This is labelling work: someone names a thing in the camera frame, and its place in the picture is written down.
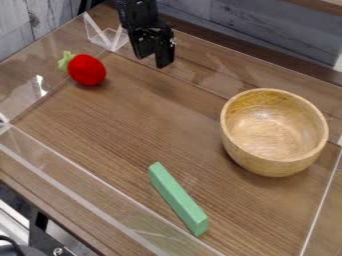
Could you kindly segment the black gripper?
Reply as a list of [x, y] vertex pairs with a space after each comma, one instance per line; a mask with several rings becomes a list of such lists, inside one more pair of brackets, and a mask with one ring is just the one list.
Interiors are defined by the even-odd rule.
[[[137, 59], [155, 52], [156, 67], [164, 68], [173, 62], [175, 40], [171, 26], [159, 18], [156, 0], [116, 0], [116, 8], [123, 28]], [[144, 31], [157, 32], [155, 39]]]

